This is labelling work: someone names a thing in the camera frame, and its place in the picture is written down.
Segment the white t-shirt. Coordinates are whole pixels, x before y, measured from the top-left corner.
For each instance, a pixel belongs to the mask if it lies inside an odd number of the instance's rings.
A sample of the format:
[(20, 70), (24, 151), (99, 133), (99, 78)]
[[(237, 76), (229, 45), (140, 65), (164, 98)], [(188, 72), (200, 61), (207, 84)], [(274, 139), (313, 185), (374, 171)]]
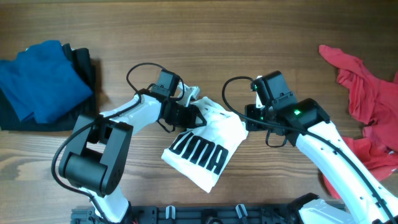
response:
[(192, 105), (200, 109), (207, 125), (180, 133), (162, 159), (209, 193), (248, 131), (238, 115), (206, 96)]

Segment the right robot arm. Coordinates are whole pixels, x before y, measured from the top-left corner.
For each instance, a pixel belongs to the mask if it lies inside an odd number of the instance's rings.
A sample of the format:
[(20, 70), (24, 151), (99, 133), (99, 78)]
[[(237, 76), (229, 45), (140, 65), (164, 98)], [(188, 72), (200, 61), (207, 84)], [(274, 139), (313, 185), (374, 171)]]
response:
[(260, 105), (245, 107), (248, 129), (283, 136), (318, 167), (346, 205), (338, 209), (306, 194), (290, 204), (291, 222), (397, 223), (397, 197), (355, 156), (315, 100), (297, 101), (279, 71), (250, 82)]

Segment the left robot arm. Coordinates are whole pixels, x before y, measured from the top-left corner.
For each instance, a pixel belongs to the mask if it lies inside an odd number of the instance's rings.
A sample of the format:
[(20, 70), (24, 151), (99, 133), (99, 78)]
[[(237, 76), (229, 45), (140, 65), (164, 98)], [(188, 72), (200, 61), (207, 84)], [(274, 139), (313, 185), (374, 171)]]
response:
[(190, 103), (199, 93), (199, 87), (187, 86), (180, 76), (163, 69), (158, 81), (136, 90), (131, 101), (78, 117), (72, 135), (57, 149), (51, 171), (61, 187), (89, 198), (93, 209), (88, 221), (134, 223), (131, 203), (119, 186), (131, 138), (160, 119), (174, 128), (197, 128), (197, 119), (206, 125)]

